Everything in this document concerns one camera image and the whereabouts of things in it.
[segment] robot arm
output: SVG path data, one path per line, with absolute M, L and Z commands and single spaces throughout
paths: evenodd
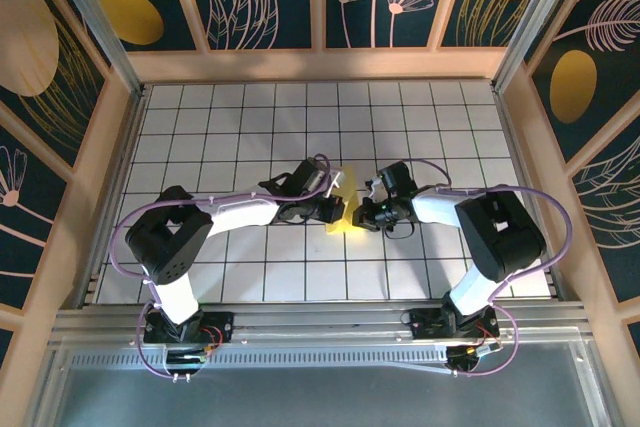
M 472 326 L 500 283 L 546 251 L 542 233 L 513 192 L 453 196 L 418 188 L 403 162 L 380 170 L 366 185 L 371 195 L 355 211 L 354 225 L 393 231 L 405 219 L 440 223 L 460 228 L 467 240 L 473 265 L 445 295 L 434 336 L 455 336 Z

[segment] leaf illustration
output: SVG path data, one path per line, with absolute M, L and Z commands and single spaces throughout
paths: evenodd
M 640 34 L 640 0 L 605 0 L 587 25 L 557 35 L 553 41 L 582 31 L 592 49 L 623 52 Z
M 278 0 L 209 0 L 207 36 L 214 49 L 271 48 L 278 33 Z

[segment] purple cable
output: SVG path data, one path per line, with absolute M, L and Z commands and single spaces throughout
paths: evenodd
M 493 293 L 489 296 L 489 303 L 492 303 L 494 299 L 500 294 L 500 292 L 502 292 L 514 280 L 517 280 L 526 275 L 532 274 L 533 272 L 537 272 L 539 270 L 544 270 L 551 267 L 552 265 L 559 262 L 569 251 L 569 247 L 571 246 L 571 242 L 573 240 L 573 224 L 571 223 L 571 217 L 569 217 L 569 213 L 565 210 L 562 204 L 560 204 L 560 202 L 558 202 L 556 199 L 551 197 L 546 192 L 532 189 L 530 187 L 520 187 L 520 186 L 512 186 L 512 185 L 497 185 L 495 187 L 490 187 L 490 188 L 465 189 L 465 190 L 452 190 L 449 188 L 436 187 L 436 192 L 444 195 L 460 195 L 460 196 L 478 195 L 478 194 L 484 194 L 487 192 L 523 192 L 526 194 L 533 194 L 533 195 L 537 195 L 538 197 L 542 197 L 543 199 L 551 203 L 556 209 L 558 209 L 558 211 L 562 215 L 562 218 L 565 221 L 566 234 L 564 239 L 564 245 L 558 251 L 558 253 L 553 257 L 551 257 L 550 259 L 546 260 L 545 262 L 542 262 L 540 265 L 531 267 L 527 270 L 523 270 L 522 272 L 518 272 L 507 277 L 498 286 L 498 288 L 494 290 Z
M 329 158 L 324 154 L 316 154 L 314 158 L 316 159 L 319 158 L 325 163 L 326 169 L 327 169 L 327 175 L 324 176 L 324 179 L 322 179 L 322 182 L 314 191 L 309 192 L 308 194 L 305 194 L 305 195 L 301 195 L 299 197 L 283 197 L 278 195 L 245 193 L 245 194 L 232 194 L 232 195 L 227 195 L 225 197 L 215 197 L 215 198 L 207 197 L 206 199 L 162 200 L 159 202 L 154 202 L 152 204 L 143 205 L 142 207 L 138 207 L 133 212 L 129 213 L 129 215 L 127 215 L 124 219 L 122 219 L 122 221 L 116 226 L 115 230 L 113 231 L 113 235 L 111 236 L 111 240 L 109 241 L 109 260 L 111 261 L 111 265 L 113 266 L 114 269 L 116 269 L 116 271 L 119 274 L 124 275 L 125 277 L 129 277 L 132 279 L 140 279 L 143 282 L 146 282 L 149 285 L 149 290 L 151 290 L 151 294 L 155 302 L 159 304 L 160 298 L 158 297 L 158 293 L 153 285 L 153 281 L 151 280 L 151 278 L 148 275 L 138 274 L 137 272 L 131 272 L 130 270 L 124 269 L 116 259 L 116 240 L 118 238 L 118 235 L 124 228 L 125 224 L 129 220 L 131 220 L 133 217 L 139 214 L 142 214 L 149 210 L 157 209 L 160 207 L 175 207 L 175 206 L 182 206 L 182 205 L 214 205 L 214 204 L 224 203 L 225 201 L 229 202 L 229 201 L 251 200 L 251 199 L 275 200 L 275 201 L 281 201 L 281 202 L 300 201 L 300 200 L 310 199 L 311 197 L 318 195 L 320 192 L 327 190 L 331 185 L 331 163 L 329 162 Z
M 497 374 L 501 370 L 505 369 L 511 362 L 513 362 L 513 359 L 516 358 L 516 354 L 520 347 L 520 334 L 518 333 L 518 324 L 516 323 L 516 319 L 514 319 L 513 315 L 499 305 L 494 305 L 493 308 L 498 312 L 501 312 L 507 319 L 509 319 L 511 325 L 513 325 L 513 350 L 511 351 L 511 355 L 502 364 L 498 367 L 494 367 L 493 369 L 485 370 L 483 372 L 459 372 L 460 375 L 464 375 L 465 377 L 486 377 L 487 375 Z
M 451 187 L 452 181 L 451 181 L 451 177 L 449 176 L 449 172 L 444 170 L 435 162 L 431 162 L 430 160 L 427 160 L 427 159 L 402 159 L 402 162 L 420 162 L 422 164 L 427 164 L 436 170 L 439 170 L 442 173 L 442 175 L 444 175 L 447 178 L 447 185 Z

